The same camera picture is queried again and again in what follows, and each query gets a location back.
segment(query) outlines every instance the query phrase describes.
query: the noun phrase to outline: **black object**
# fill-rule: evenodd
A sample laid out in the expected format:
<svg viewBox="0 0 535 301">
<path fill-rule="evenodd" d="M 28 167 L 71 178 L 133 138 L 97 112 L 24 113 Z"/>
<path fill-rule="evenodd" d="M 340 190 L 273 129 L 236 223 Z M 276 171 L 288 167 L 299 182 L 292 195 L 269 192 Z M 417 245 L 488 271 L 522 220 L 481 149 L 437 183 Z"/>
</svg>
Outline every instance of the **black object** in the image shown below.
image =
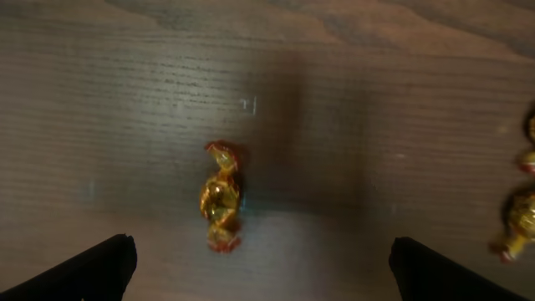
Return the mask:
<svg viewBox="0 0 535 301">
<path fill-rule="evenodd" d="M 0 300 L 121 300 L 136 264 L 134 238 L 118 234 L 5 291 Z"/>
<path fill-rule="evenodd" d="M 408 237 L 394 240 L 390 269 L 404 301 L 526 300 Z"/>
</svg>

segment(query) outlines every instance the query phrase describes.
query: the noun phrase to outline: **wooden surface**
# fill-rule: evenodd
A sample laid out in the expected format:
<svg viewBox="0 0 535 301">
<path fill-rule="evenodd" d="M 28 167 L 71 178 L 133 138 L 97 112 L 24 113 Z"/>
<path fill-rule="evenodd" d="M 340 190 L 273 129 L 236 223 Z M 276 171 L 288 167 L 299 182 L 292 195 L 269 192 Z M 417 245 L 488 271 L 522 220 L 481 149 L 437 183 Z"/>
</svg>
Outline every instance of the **wooden surface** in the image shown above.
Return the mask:
<svg viewBox="0 0 535 301">
<path fill-rule="evenodd" d="M 534 247 L 487 252 L 534 60 L 531 0 L 0 0 L 0 290 L 126 232 L 125 300 L 399 300 L 410 236 L 535 298 Z M 228 256 L 221 138 L 251 153 Z"/>
</svg>

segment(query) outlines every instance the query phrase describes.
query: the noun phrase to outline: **dark wood grain pattern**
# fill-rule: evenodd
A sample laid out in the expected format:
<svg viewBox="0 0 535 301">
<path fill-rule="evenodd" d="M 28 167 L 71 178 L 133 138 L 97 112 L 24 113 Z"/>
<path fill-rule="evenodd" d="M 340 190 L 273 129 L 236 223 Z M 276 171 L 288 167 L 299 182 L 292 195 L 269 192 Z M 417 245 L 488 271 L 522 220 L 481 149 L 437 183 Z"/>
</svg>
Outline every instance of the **dark wood grain pattern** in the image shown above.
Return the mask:
<svg viewBox="0 0 535 301">
<path fill-rule="evenodd" d="M 411 236 L 535 298 L 534 248 L 487 252 L 529 181 L 534 8 L 0 0 L 0 289 L 126 232 L 126 300 L 396 300 Z M 251 154 L 229 256 L 197 209 L 221 138 Z"/>
</svg>

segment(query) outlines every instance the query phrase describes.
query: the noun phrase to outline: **wooden table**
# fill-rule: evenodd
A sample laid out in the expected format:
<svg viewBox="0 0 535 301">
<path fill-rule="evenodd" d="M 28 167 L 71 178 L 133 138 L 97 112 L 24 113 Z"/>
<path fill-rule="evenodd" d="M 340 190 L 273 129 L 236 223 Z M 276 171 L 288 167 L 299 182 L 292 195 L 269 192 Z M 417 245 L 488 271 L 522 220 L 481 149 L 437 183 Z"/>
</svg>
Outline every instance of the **wooden table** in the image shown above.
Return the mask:
<svg viewBox="0 0 535 301">
<path fill-rule="evenodd" d="M 410 236 L 535 298 L 487 242 L 530 179 L 531 0 L 0 1 L 0 290 L 116 233 L 125 300 L 396 300 Z M 202 147 L 248 147 L 206 247 Z"/>
</svg>

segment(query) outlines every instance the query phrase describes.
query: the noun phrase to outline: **gold wrapped candy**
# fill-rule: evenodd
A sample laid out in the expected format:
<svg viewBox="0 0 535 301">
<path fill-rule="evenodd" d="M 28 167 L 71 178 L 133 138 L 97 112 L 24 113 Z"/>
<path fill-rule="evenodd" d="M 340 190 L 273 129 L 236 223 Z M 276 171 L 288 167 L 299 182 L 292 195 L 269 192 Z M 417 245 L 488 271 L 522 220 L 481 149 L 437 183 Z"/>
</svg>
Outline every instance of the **gold wrapped candy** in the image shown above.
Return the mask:
<svg viewBox="0 0 535 301">
<path fill-rule="evenodd" d="M 535 191 L 516 194 L 507 212 L 507 232 L 492 246 L 504 263 L 514 261 L 535 240 Z"/>
<path fill-rule="evenodd" d="M 236 150 L 225 141 L 210 142 L 206 150 L 220 167 L 216 175 L 208 178 L 200 195 L 202 216 L 210 223 L 208 246 L 216 252 L 229 253 L 240 243 L 236 232 L 242 192 L 235 179 L 239 161 Z"/>
</svg>

